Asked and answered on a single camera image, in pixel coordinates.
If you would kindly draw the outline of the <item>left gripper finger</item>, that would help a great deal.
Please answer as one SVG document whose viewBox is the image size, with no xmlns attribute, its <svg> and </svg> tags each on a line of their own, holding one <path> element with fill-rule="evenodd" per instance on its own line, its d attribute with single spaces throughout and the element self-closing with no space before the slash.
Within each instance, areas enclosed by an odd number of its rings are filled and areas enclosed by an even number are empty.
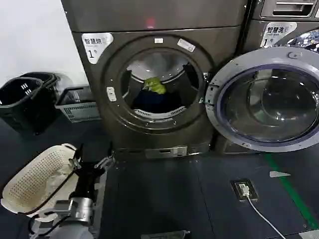
<svg viewBox="0 0 319 239">
<path fill-rule="evenodd" d="M 107 151 L 107 156 L 104 157 L 102 160 L 100 160 L 97 164 L 95 164 L 94 168 L 107 170 L 108 168 L 112 167 L 114 163 L 115 163 L 114 148 L 113 148 L 113 143 L 110 142 L 110 145 Z"/>
<path fill-rule="evenodd" d="M 81 144 L 80 147 L 75 150 L 73 157 L 69 159 L 69 162 L 71 166 L 73 167 L 74 171 L 80 170 L 82 168 L 81 166 L 82 156 L 83 156 L 83 144 Z"/>
</svg>

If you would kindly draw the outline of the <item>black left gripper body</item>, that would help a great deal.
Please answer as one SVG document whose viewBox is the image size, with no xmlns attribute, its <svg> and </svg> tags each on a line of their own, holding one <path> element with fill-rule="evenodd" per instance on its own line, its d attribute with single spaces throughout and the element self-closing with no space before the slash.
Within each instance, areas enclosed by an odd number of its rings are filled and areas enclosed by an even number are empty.
<svg viewBox="0 0 319 239">
<path fill-rule="evenodd" d="M 78 181 L 74 192 L 72 192 L 72 198 L 95 199 L 94 184 L 106 170 L 101 167 L 95 168 L 93 162 L 82 162 L 80 165 L 81 168 L 74 171 L 78 176 Z"/>
</svg>

